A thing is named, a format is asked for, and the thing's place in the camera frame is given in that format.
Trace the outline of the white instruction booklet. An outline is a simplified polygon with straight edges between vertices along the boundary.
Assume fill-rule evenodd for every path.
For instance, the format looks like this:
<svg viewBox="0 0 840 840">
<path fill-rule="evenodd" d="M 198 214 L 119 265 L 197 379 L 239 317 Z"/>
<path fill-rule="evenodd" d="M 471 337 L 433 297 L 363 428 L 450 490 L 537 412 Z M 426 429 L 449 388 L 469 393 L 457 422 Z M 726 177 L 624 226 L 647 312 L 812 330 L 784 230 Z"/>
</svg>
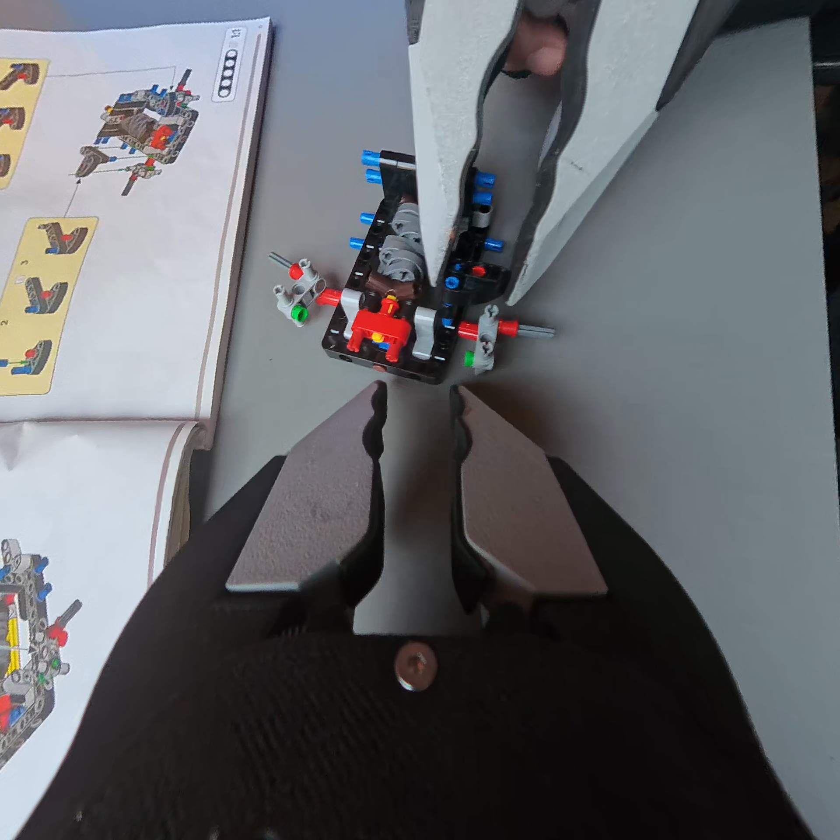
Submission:
<svg viewBox="0 0 840 840">
<path fill-rule="evenodd" d="M 274 26 L 2 29 L 2 797 L 186 541 Z"/>
</svg>

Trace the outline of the black lego frame assembly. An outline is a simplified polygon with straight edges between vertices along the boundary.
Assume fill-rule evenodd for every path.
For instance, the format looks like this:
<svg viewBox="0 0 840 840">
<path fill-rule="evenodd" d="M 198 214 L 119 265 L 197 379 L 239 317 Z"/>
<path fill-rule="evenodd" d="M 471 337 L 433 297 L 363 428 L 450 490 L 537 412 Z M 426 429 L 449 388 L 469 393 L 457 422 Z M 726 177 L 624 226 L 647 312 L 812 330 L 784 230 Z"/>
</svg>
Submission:
<svg viewBox="0 0 840 840">
<path fill-rule="evenodd" d="M 269 258 L 289 278 L 274 287 L 284 317 L 302 328 L 316 308 L 331 308 L 321 342 L 328 356 L 432 385 L 443 380 L 458 340 L 470 342 L 464 366 L 479 375 L 492 370 L 500 337 L 554 337 L 553 329 L 502 318 L 500 299 L 470 308 L 444 307 L 443 283 L 434 287 L 427 276 L 415 158 L 363 150 L 360 160 L 365 180 L 381 186 L 383 198 L 374 213 L 360 216 L 368 228 L 365 236 L 350 239 L 357 251 L 353 270 L 342 288 L 331 288 L 309 259 L 271 253 Z M 471 174 L 471 219 L 446 268 L 459 261 L 491 264 L 485 254 L 500 253 L 505 245 L 488 235 L 497 177 L 475 167 Z"/>
</svg>

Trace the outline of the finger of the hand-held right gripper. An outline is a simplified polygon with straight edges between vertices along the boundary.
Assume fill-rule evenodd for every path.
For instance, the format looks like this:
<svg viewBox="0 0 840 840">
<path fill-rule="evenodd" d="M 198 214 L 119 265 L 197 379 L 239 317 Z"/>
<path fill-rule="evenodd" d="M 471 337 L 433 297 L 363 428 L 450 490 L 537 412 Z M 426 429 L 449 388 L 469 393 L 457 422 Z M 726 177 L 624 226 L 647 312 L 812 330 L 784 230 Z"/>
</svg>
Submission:
<svg viewBox="0 0 840 840">
<path fill-rule="evenodd" d="M 572 5 L 559 117 L 514 250 L 509 305 L 550 268 L 655 121 L 698 3 Z"/>
<path fill-rule="evenodd" d="M 519 17 L 517 1 L 406 4 L 419 221 L 434 287 L 471 219 L 484 100 Z"/>
</svg>

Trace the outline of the small black lego subassembly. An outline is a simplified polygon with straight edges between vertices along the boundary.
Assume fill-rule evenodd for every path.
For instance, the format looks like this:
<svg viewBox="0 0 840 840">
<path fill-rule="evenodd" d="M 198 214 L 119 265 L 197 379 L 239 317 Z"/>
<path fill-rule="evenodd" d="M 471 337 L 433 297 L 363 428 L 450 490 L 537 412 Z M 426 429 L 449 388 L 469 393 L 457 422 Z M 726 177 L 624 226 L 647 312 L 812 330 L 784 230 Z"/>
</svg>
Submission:
<svg viewBox="0 0 840 840">
<path fill-rule="evenodd" d="M 505 296 L 510 270 L 485 262 L 459 261 L 444 272 L 443 306 L 455 309 L 491 303 Z"/>
</svg>

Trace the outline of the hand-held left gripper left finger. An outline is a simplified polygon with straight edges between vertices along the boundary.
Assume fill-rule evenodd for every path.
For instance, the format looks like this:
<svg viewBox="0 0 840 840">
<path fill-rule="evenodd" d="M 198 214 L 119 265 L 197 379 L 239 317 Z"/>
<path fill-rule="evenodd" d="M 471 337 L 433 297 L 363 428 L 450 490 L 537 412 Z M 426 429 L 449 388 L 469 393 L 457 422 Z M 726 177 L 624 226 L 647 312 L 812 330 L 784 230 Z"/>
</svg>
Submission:
<svg viewBox="0 0 840 840">
<path fill-rule="evenodd" d="M 386 411 L 386 385 L 375 381 L 288 453 L 228 592 L 297 594 L 348 610 L 369 594 L 384 565 Z"/>
</svg>

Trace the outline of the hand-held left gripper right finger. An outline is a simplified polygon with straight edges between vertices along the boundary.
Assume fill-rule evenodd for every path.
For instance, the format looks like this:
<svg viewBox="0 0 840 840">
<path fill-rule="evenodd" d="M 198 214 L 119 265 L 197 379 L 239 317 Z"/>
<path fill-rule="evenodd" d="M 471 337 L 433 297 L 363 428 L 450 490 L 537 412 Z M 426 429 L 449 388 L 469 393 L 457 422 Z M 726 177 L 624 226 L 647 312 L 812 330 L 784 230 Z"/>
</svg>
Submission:
<svg viewBox="0 0 840 840">
<path fill-rule="evenodd" d="M 453 435 L 451 570 L 466 613 L 590 601 L 605 578 L 541 447 L 462 385 Z"/>
</svg>

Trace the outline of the person's right hand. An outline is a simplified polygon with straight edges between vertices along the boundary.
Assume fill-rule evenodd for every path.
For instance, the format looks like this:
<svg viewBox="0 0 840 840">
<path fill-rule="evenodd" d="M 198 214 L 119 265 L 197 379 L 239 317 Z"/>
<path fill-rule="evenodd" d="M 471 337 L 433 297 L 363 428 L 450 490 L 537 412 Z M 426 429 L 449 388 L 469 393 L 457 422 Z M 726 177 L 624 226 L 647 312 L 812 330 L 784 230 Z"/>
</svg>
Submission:
<svg viewBox="0 0 840 840">
<path fill-rule="evenodd" d="M 502 72 L 511 78 L 556 75 L 564 63 L 568 37 L 561 16 L 539 17 L 523 11 Z"/>
</svg>

